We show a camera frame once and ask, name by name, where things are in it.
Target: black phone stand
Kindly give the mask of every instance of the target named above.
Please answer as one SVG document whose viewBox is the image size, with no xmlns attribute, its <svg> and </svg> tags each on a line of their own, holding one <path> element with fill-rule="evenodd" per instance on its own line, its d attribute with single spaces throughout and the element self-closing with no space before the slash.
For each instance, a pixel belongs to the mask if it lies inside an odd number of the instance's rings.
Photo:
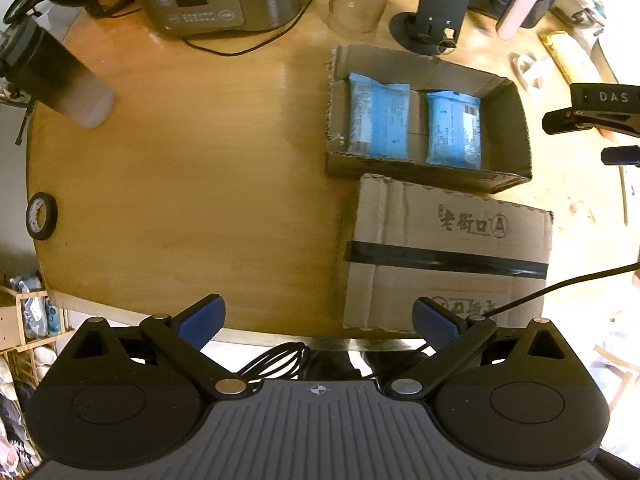
<svg viewBox="0 0 640 480">
<path fill-rule="evenodd" d="M 455 48 L 469 0 L 420 0 L 417 12 L 400 12 L 389 23 L 394 39 L 423 56 Z"/>
</svg>

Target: wooden chair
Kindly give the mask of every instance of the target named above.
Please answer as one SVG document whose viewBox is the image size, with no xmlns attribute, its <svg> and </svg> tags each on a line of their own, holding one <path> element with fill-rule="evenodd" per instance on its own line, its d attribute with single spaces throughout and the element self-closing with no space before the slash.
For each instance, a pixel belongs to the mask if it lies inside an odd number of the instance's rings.
<svg viewBox="0 0 640 480">
<path fill-rule="evenodd" d="M 593 349 L 608 361 L 608 363 L 606 363 L 607 368 L 622 380 L 620 387 L 609 403 L 609 411 L 613 413 L 620 399 L 631 393 L 636 384 L 640 384 L 640 365 L 628 363 L 616 357 L 611 352 L 607 352 L 599 345 L 594 346 Z"/>
</svg>

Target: cable bundle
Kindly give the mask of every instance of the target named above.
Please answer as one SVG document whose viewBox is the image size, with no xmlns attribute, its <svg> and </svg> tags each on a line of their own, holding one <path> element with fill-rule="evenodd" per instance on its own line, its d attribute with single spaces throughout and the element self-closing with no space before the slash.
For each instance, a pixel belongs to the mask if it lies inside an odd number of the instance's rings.
<svg viewBox="0 0 640 480">
<path fill-rule="evenodd" d="M 309 347 L 307 345 L 301 342 L 283 343 L 274 348 L 269 348 L 249 362 L 238 372 L 238 375 L 248 383 L 267 378 L 293 379 L 300 370 L 304 369 L 308 360 Z"/>
</svg>

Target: snack package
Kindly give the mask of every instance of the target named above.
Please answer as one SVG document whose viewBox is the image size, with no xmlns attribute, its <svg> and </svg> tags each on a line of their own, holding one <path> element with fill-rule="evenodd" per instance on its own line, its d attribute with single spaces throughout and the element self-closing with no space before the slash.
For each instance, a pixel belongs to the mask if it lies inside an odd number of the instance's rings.
<svg viewBox="0 0 640 480">
<path fill-rule="evenodd" d="M 453 91 L 428 92 L 429 164 L 480 169 L 480 99 Z"/>
<path fill-rule="evenodd" d="M 349 153 L 407 158 L 409 90 L 406 83 L 381 84 L 351 73 Z"/>
<path fill-rule="evenodd" d="M 50 336 L 58 335 L 60 333 L 60 312 L 58 308 L 49 301 L 49 298 L 45 300 L 45 308 L 47 309 L 47 325 Z"/>
</svg>

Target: black cable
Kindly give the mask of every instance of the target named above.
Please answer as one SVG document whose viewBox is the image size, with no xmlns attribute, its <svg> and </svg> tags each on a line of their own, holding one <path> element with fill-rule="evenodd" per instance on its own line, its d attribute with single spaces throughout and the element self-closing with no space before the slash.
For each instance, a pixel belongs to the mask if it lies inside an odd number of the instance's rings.
<svg viewBox="0 0 640 480">
<path fill-rule="evenodd" d="M 122 18 L 123 16 L 129 16 L 130 14 L 135 14 L 136 12 L 140 12 L 142 9 L 130 10 L 129 12 L 123 12 L 122 14 L 114 14 L 113 16 L 107 16 L 107 18 L 111 18 L 114 20 L 115 18 Z"/>
<path fill-rule="evenodd" d="M 271 369 L 279 362 L 286 361 Z M 266 352 L 240 369 L 240 375 L 246 382 L 260 381 L 286 370 L 278 379 L 292 379 L 306 366 L 309 359 L 309 347 L 301 342 L 288 342 L 269 348 Z"/>
<path fill-rule="evenodd" d="M 511 301 L 511 303 L 507 303 L 504 306 L 499 306 L 498 308 L 494 308 L 493 310 L 489 310 L 482 314 L 485 317 L 496 316 L 497 314 L 501 314 L 506 312 L 507 310 L 511 310 L 512 308 L 516 308 L 521 304 L 527 303 L 529 301 L 535 300 L 540 296 L 544 296 L 549 292 L 553 292 L 558 290 L 559 288 L 563 288 L 567 285 L 575 285 L 576 283 L 588 282 L 591 280 L 597 280 L 599 278 L 608 278 L 609 276 L 615 276 L 616 274 L 623 274 L 624 272 L 633 272 L 634 270 L 640 269 L 640 262 L 626 265 L 623 267 L 617 267 L 615 269 L 609 270 L 601 270 L 600 272 L 594 272 L 593 274 L 585 274 L 583 276 L 577 276 L 576 278 L 570 278 L 568 280 L 564 280 L 564 282 L 556 283 L 555 285 L 546 286 L 545 288 L 541 288 L 539 291 L 534 292 L 533 294 L 529 294 L 524 298 L 520 298 L 519 300 Z"/>
<path fill-rule="evenodd" d="M 431 346 L 431 345 L 429 345 L 429 343 L 425 343 L 424 345 L 416 348 L 415 350 L 411 350 L 411 354 L 417 354 L 419 352 L 422 352 L 423 350 L 427 349 L 429 346 Z M 396 366 L 385 368 L 384 370 L 380 370 L 379 372 L 373 372 L 373 373 L 371 373 L 369 375 L 365 375 L 362 378 L 363 379 L 373 379 L 374 377 L 376 377 L 378 375 L 388 374 L 389 372 L 392 372 L 395 369 L 396 369 Z"/>
<path fill-rule="evenodd" d="M 187 40 L 186 38 L 182 38 L 182 40 L 184 41 L 185 44 L 187 44 L 187 46 L 190 46 L 191 48 L 195 48 L 196 50 L 201 50 L 203 52 L 209 52 L 210 54 L 216 54 L 216 56 L 224 56 L 224 57 L 242 56 L 242 54 L 248 54 L 250 52 L 253 52 L 254 50 L 258 50 L 259 48 L 264 47 L 272 43 L 273 41 L 276 41 L 278 38 L 281 38 L 282 36 L 284 36 L 287 32 L 289 32 L 293 27 L 295 27 L 298 24 L 298 22 L 302 19 L 302 16 L 305 15 L 306 10 L 311 6 L 311 3 L 313 3 L 313 0 L 309 0 L 306 3 L 303 9 L 296 16 L 296 19 L 293 20 L 293 23 L 289 25 L 289 27 L 285 28 L 275 36 L 272 36 L 268 40 L 265 40 L 262 43 L 258 43 L 257 45 L 252 46 L 251 48 L 241 50 L 239 52 L 220 52 L 219 50 L 213 50 L 211 48 L 206 48 L 204 46 L 199 46 L 194 43 L 191 43 L 191 41 Z"/>
<path fill-rule="evenodd" d="M 20 125 L 20 131 L 18 132 L 18 136 L 15 138 L 15 145 L 20 146 L 22 144 L 22 135 L 24 134 L 24 128 L 27 125 L 27 121 L 31 114 L 33 113 L 33 109 L 35 108 L 35 99 L 32 97 L 29 100 L 29 107 L 24 111 L 24 117 L 22 118 L 22 124 Z"/>
</svg>

